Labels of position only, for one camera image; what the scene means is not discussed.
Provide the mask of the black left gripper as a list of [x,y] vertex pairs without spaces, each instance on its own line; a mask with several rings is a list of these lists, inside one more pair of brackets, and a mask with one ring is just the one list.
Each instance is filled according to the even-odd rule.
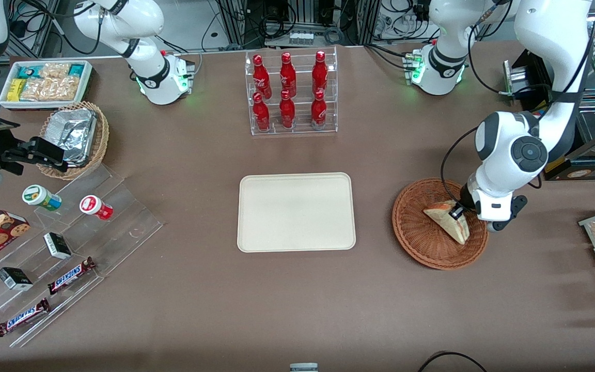
[[[488,222],[487,223],[487,231],[502,231],[506,228],[506,226],[513,221],[520,211],[527,205],[527,197],[524,195],[518,195],[513,197],[511,201],[511,215],[507,221],[496,221],[496,222]],[[465,211],[467,208],[460,203],[454,203],[453,207],[449,211],[449,216],[454,219],[454,221],[458,221],[461,217],[464,216]]]

